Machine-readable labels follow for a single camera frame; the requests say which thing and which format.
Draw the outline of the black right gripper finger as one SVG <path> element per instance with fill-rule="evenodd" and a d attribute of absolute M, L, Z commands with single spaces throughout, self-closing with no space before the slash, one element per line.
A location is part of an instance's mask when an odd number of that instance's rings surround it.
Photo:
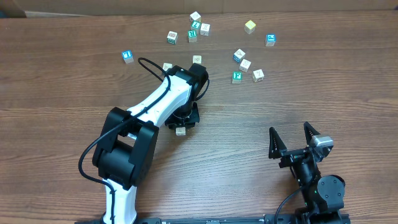
<path fill-rule="evenodd" d="M 303 127 L 307 145 L 310 145 L 312 137 L 320 135 L 320 133 L 308 121 L 304 122 Z"/>
<path fill-rule="evenodd" d="M 270 159 L 278 159 L 281 158 L 285 152 L 287 152 L 287 148 L 283 141 L 281 140 L 279 134 L 274 129 L 274 127 L 269 128 L 269 158 Z"/>

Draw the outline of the wooden block hook drawing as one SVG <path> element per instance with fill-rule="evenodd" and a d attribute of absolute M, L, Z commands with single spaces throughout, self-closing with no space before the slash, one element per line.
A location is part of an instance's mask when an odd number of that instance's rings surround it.
<path fill-rule="evenodd" d="M 185 136 L 186 135 L 186 127 L 178 127 L 175 129 L 175 133 L 177 136 Z"/>

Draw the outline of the wooden block red U side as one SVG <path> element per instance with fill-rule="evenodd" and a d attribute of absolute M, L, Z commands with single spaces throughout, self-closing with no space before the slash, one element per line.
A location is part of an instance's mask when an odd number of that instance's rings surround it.
<path fill-rule="evenodd" d="M 163 70 L 167 71 L 168 69 L 172 68 L 173 65 L 171 63 L 164 63 L 163 64 Z"/>

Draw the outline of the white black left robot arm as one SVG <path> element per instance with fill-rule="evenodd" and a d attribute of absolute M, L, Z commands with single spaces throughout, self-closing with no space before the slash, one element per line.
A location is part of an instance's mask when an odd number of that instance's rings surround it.
<path fill-rule="evenodd" d="M 97 181 L 106 189 L 106 211 L 97 223 L 134 223 L 137 187 L 152 164 L 160 127 L 185 131 L 200 120 L 197 101 L 210 84 L 206 68 L 193 63 L 162 73 L 162 84 L 144 101 L 128 110 L 113 108 L 89 146 Z"/>

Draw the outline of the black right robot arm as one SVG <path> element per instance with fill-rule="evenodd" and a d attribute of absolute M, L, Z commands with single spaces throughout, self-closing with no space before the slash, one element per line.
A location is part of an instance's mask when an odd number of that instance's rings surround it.
<path fill-rule="evenodd" d="M 331 152 L 334 143 L 330 136 L 322 135 L 308 122 L 303 124 L 306 146 L 288 150 L 275 128 L 269 128 L 269 158 L 280 159 L 279 167 L 288 167 L 298 182 L 298 189 L 287 196 L 275 214 L 265 215 L 265 223 L 349 223 L 349 215 L 341 214 L 344 207 L 345 181 L 338 175 L 322 176 L 318 169 Z M 282 207 L 298 193 L 302 194 L 305 206 L 293 214 L 281 214 Z"/>

